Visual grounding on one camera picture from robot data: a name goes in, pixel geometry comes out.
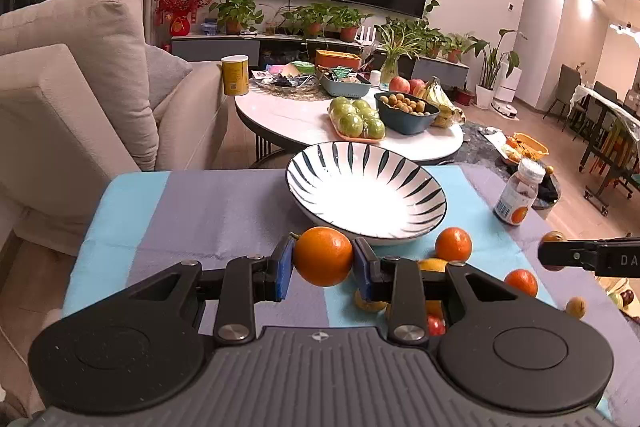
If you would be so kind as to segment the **green jujube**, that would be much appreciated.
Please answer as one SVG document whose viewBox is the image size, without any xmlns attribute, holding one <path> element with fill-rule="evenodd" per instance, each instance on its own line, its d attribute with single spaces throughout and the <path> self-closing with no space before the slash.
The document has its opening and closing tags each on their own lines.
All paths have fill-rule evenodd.
<svg viewBox="0 0 640 427">
<path fill-rule="evenodd" d="M 385 311 L 388 306 L 388 303 L 384 303 L 384 301 L 368 301 L 364 299 L 359 289 L 354 292 L 354 303 L 358 309 L 369 313 Z"/>
</svg>

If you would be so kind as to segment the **yellow basket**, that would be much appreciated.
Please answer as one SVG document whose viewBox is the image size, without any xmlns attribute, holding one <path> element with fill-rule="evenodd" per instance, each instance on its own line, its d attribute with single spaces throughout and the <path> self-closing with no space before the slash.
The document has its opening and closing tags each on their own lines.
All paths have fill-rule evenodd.
<svg viewBox="0 0 640 427">
<path fill-rule="evenodd" d="M 503 150 L 506 157 L 512 161 L 520 161 L 522 158 L 541 160 L 549 155 L 548 147 L 528 134 L 520 132 L 515 132 L 506 138 Z"/>
</svg>

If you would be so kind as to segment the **tall potted plant white pot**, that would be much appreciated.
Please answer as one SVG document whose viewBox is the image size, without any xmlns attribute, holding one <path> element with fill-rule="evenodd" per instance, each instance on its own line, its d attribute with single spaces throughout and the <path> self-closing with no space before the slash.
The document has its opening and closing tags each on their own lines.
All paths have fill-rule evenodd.
<svg viewBox="0 0 640 427">
<path fill-rule="evenodd" d="M 494 99 L 494 88 L 502 64 L 506 64 L 506 78 L 512 75 L 514 69 L 520 67 L 521 59 L 518 52 L 514 50 L 503 51 L 501 49 L 504 38 L 511 34 L 518 36 L 520 32 L 516 29 L 501 28 L 499 30 L 499 40 L 495 46 L 485 39 L 471 36 L 471 43 L 465 49 L 465 53 L 473 52 L 475 57 L 482 58 L 480 80 L 478 80 L 475 87 L 475 105 L 480 109 L 486 110 L 491 106 L 491 102 Z"/>
</svg>

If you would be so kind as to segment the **white round coffee table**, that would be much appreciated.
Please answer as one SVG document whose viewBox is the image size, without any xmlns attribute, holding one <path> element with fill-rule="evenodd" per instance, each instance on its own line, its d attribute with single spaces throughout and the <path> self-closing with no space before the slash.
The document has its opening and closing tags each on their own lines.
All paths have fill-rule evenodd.
<svg viewBox="0 0 640 427">
<path fill-rule="evenodd" d="M 312 98 L 285 98 L 254 86 L 235 98 L 234 104 L 244 126 L 255 135 L 257 162 L 340 139 L 330 121 L 330 100 L 321 93 Z M 429 127 L 413 136 L 387 129 L 378 145 L 421 165 L 432 165 L 457 153 L 463 138 L 460 124 L 448 129 Z"/>
</svg>

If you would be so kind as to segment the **large yellow mango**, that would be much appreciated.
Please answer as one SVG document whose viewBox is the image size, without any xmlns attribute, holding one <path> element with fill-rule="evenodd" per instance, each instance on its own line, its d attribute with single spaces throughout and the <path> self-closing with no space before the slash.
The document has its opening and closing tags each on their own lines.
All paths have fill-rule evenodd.
<svg viewBox="0 0 640 427">
<path fill-rule="evenodd" d="M 426 258 L 420 260 L 418 265 L 422 271 L 444 273 L 448 261 L 439 258 Z"/>
</svg>

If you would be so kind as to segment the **banana bunch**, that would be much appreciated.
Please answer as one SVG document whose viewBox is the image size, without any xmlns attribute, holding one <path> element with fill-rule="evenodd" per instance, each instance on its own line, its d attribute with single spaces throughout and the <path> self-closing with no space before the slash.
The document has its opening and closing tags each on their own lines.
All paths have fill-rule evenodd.
<svg viewBox="0 0 640 427">
<path fill-rule="evenodd" d="M 462 126 L 466 123 L 465 113 L 449 100 L 437 77 L 415 87 L 412 95 L 439 109 L 439 115 L 432 122 L 433 127 L 450 128 L 453 124 Z"/>
</svg>

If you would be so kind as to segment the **small brown yellow fruit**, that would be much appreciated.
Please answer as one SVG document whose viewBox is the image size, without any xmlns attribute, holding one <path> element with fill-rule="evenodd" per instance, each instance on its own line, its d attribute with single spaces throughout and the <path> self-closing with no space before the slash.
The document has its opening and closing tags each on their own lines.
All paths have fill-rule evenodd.
<svg viewBox="0 0 640 427">
<path fill-rule="evenodd" d="M 565 312 L 575 319 L 581 320 L 587 313 L 587 303 L 582 297 L 572 297 L 565 305 Z"/>
</svg>

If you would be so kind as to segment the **red apple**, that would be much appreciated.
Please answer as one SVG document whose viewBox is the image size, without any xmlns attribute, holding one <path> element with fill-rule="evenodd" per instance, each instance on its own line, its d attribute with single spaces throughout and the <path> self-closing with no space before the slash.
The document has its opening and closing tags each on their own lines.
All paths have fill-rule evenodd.
<svg viewBox="0 0 640 427">
<path fill-rule="evenodd" d="M 430 336 L 442 336 L 447 332 L 447 326 L 444 319 L 435 314 L 427 315 L 427 327 L 428 335 Z"/>
</svg>

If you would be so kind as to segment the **yellow canister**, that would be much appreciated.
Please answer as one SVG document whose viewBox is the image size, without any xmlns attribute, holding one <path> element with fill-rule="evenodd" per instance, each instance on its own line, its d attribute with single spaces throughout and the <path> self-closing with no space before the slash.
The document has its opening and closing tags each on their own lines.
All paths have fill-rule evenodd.
<svg viewBox="0 0 640 427">
<path fill-rule="evenodd" d="M 221 59 L 224 94 L 242 96 L 250 91 L 250 72 L 247 55 L 228 55 Z"/>
</svg>

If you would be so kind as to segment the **striped white ceramic bowl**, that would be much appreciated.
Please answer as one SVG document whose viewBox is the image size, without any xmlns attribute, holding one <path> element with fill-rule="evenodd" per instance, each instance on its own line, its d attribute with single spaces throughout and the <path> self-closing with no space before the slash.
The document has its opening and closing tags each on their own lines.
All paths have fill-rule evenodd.
<svg viewBox="0 0 640 427">
<path fill-rule="evenodd" d="M 316 225 L 378 246 L 420 239 L 442 223 L 448 209 L 445 191 L 431 173 L 371 144 L 308 146 L 288 162 L 285 182 Z"/>
</svg>

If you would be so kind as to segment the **dark blue fruit bowl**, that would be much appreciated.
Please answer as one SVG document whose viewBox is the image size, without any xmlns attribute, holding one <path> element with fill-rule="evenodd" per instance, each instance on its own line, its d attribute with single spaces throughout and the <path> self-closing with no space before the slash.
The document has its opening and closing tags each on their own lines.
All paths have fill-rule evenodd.
<svg viewBox="0 0 640 427">
<path fill-rule="evenodd" d="M 439 109 L 408 93 L 381 92 L 374 96 L 383 124 L 403 135 L 417 135 L 434 124 Z"/>
</svg>

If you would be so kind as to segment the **reddish brown plum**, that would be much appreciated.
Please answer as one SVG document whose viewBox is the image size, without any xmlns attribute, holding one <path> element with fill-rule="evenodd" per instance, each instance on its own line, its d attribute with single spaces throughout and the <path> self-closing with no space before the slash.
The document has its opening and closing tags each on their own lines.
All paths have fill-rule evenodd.
<svg viewBox="0 0 640 427">
<path fill-rule="evenodd" d="M 544 236 L 542 236 L 542 239 L 540 240 L 539 245 L 542 245 L 544 243 L 556 243 L 556 242 L 566 242 L 565 235 L 560 231 L 551 231 L 551 232 L 548 232 L 547 234 L 544 234 Z M 544 269 L 551 272 L 558 272 L 563 270 L 562 265 L 549 265 L 549 263 L 544 263 L 544 262 L 541 262 L 541 264 L 544 267 Z"/>
</svg>

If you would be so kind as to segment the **small orange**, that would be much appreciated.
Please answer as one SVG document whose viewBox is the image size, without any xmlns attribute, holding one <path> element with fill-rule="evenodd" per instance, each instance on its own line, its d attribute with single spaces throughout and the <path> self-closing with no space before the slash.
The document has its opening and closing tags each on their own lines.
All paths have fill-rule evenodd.
<svg viewBox="0 0 640 427">
<path fill-rule="evenodd" d="M 442 303 L 436 300 L 426 300 L 425 310 L 430 317 L 444 318 L 444 311 L 442 311 Z"/>
</svg>

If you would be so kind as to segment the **grey blue snack tray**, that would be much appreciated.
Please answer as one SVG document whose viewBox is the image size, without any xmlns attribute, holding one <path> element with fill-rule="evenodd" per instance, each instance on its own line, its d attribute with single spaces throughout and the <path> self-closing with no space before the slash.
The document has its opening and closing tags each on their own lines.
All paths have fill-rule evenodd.
<svg viewBox="0 0 640 427">
<path fill-rule="evenodd" d="M 332 98 L 363 98 L 371 88 L 369 83 L 361 82 L 355 77 L 346 76 L 338 79 L 331 69 L 320 70 L 320 84 L 324 91 Z"/>
</svg>

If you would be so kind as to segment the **beige sofa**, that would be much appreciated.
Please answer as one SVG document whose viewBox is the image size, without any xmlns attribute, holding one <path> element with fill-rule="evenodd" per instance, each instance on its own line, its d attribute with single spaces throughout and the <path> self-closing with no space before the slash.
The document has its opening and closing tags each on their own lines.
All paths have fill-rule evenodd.
<svg viewBox="0 0 640 427">
<path fill-rule="evenodd" d="M 1 17 L 1 192 L 24 241 L 76 255 L 113 179 L 207 170 L 227 127 L 220 64 L 147 44 L 140 0 Z"/>
</svg>

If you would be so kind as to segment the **grey tv cabinet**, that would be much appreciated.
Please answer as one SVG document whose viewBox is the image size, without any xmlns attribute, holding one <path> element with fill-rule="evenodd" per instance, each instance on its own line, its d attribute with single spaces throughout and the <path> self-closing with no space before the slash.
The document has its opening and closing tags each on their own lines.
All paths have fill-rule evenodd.
<svg viewBox="0 0 640 427">
<path fill-rule="evenodd" d="M 348 52 L 364 58 L 363 46 L 332 38 L 310 38 L 286 35 L 187 35 L 170 42 L 170 52 L 188 62 L 220 61 L 224 56 L 243 54 L 250 59 L 251 68 L 265 68 L 271 64 L 284 64 L 296 58 L 313 62 L 317 50 Z M 445 89 L 463 88 L 469 67 L 441 58 L 402 56 L 398 72 L 407 79 L 430 80 L 437 77 Z"/>
</svg>

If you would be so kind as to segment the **dining table with cover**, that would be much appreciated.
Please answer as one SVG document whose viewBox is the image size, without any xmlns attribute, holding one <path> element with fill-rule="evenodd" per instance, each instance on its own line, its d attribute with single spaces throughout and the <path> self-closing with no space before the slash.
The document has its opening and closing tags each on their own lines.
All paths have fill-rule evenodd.
<svg viewBox="0 0 640 427">
<path fill-rule="evenodd" d="M 578 170 L 583 172 L 590 157 L 593 158 L 593 166 L 603 179 L 596 188 L 586 186 L 584 197 L 606 216 L 610 207 L 604 199 L 607 188 L 624 188 L 628 199 L 639 191 L 639 119 L 617 102 L 583 84 L 575 88 L 570 108 L 584 98 L 597 106 L 599 115 L 588 133 Z"/>
</svg>

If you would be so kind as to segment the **clear jar orange label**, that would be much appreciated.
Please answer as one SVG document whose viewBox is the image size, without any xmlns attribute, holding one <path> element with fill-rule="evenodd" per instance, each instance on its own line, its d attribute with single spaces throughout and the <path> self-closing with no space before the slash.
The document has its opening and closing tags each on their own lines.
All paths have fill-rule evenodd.
<svg viewBox="0 0 640 427">
<path fill-rule="evenodd" d="M 519 227 L 538 196 L 545 174 L 546 170 L 538 162 L 523 158 L 494 206 L 495 215 L 507 225 Z"/>
</svg>

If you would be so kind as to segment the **orange box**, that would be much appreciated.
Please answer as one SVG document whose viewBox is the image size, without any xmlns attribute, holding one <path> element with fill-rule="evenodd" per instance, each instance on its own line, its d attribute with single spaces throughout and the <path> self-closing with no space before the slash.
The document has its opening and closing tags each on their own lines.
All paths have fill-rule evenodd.
<svg viewBox="0 0 640 427">
<path fill-rule="evenodd" d="M 323 68 L 347 67 L 358 70 L 361 66 L 361 58 L 353 53 L 318 49 L 314 64 Z"/>
</svg>

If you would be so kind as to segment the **blue grey striped tablecloth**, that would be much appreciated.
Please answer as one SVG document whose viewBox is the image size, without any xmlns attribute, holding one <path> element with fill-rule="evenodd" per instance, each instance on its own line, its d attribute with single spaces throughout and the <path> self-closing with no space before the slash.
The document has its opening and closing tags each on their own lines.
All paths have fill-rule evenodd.
<svg viewBox="0 0 640 427">
<path fill-rule="evenodd" d="M 528 216 L 506 227 L 492 212 L 502 180 L 485 167 L 435 167 L 448 209 L 445 227 L 471 235 L 472 265 L 493 277 L 532 271 L 545 303 L 587 303 L 585 320 L 610 344 L 614 372 L 606 410 L 621 426 L 639 421 L 639 333 L 588 272 L 545 270 L 537 247 L 547 222 Z M 230 259 L 269 255 L 285 234 L 310 225 L 294 202 L 281 170 L 128 173 L 106 189 L 82 243 L 63 303 L 65 314 L 183 260 L 221 268 Z"/>
</svg>

